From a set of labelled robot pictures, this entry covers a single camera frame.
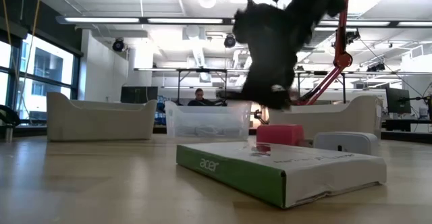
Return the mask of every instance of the table surface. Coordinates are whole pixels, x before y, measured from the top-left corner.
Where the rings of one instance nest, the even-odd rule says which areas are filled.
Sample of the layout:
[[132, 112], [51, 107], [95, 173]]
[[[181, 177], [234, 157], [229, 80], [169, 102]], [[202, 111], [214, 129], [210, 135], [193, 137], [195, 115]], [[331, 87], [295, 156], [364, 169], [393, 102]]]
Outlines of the table surface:
[[432, 123], [431, 120], [429, 119], [386, 119], [386, 122], [391, 122], [391, 123], [398, 123], [398, 122], [402, 122], [402, 123], [408, 123], [408, 122], [412, 122], [412, 123]]
[[176, 165], [214, 141], [0, 143], [0, 223], [432, 223], [432, 146], [383, 141], [386, 185], [280, 210]]

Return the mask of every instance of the acer box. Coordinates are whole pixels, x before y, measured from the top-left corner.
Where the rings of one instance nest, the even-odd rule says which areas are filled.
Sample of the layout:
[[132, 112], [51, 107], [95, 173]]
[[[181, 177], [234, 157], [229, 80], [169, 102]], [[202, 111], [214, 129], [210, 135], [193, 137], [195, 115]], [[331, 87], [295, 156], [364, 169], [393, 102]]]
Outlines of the acer box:
[[177, 164], [280, 208], [387, 180], [381, 157], [247, 142], [177, 146]]

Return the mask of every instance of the white bin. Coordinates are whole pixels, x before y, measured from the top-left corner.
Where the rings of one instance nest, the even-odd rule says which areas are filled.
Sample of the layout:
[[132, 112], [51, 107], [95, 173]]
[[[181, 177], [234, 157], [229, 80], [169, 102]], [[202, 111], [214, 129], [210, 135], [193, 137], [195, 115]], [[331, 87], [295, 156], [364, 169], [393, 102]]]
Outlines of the white bin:
[[187, 107], [165, 102], [167, 135], [247, 140], [251, 106], [244, 102], [231, 107]]

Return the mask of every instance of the window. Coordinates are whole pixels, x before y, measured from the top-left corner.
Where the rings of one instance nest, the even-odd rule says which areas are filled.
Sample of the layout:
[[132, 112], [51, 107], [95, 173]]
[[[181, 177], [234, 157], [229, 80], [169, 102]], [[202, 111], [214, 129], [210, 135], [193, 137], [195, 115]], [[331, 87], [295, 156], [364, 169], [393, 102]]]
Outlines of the window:
[[74, 55], [48, 42], [28, 35], [22, 43], [21, 72], [47, 78], [64, 84], [72, 83]]
[[21, 63], [20, 63], [20, 71], [25, 72], [26, 71], [26, 64], [27, 64], [27, 58], [29, 56], [30, 50], [28, 49], [28, 44], [23, 42], [22, 43], [22, 50], [21, 50]]
[[[24, 83], [24, 79], [20, 78], [20, 88]], [[47, 119], [47, 93], [60, 92], [70, 98], [70, 88], [60, 87], [36, 80], [26, 79], [24, 93], [18, 91], [17, 94], [17, 109], [21, 119]]]
[[9, 76], [6, 73], [0, 73], [0, 105], [6, 105], [8, 79]]
[[0, 66], [9, 67], [11, 63], [11, 47], [7, 43], [0, 42]]
[[21, 119], [46, 120], [48, 92], [71, 97], [75, 57], [37, 37], [32, 41], [30, 34], [22, 41], [20, 57], [16, 109]]

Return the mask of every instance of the ceiling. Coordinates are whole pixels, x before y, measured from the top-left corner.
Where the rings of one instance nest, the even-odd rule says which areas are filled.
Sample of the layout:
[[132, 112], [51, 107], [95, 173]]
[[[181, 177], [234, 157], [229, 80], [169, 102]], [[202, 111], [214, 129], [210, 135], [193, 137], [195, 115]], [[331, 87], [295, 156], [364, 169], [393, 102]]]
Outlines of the ceiling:
[[[245, 6], [244, 0], [216, 0], [214, 7], [203, 8], [198, 0], [42, 0], [47, 5], [65, 16], [146, 16], [146, 17], [196, 17], [196, 18], [231, 18], [237, 9]], [[430, 20], [432, 18], [432, 0], [350, 0], [351, 18], [370, 20]], [[155, 61], [185, 62], [192, 57], [192, 46], [182, 40], [183, 26], [161, 25], [103, 25], [94, 30], [94, 35], [109, 34], [116, 30], [134, 30], [148, 32], [156, 49]], [[229, 26], [205, 26], [206, 31], [229, 33]], [[331, 69], [333, 51], [331, 49], [332, 32], [316, 32], [311, 46], [316, 47], [304, 65], [305, 69]], [[348, 47], [353, 55], [352, 69], [366, 70], [358, 65], [370, 61], [376, 55], [383, 55], [389, 65], [397, 66], [401, 54], [417, 47], [422, 41], [432, 40], [431, 29], [360, 29], [361, 41]], [[103, 36], [100, 39], [112, 43], [114, 38]], [[223, 38], [202, 42], [205, 57], [232, 58], [236, 49], [226, 49]]]

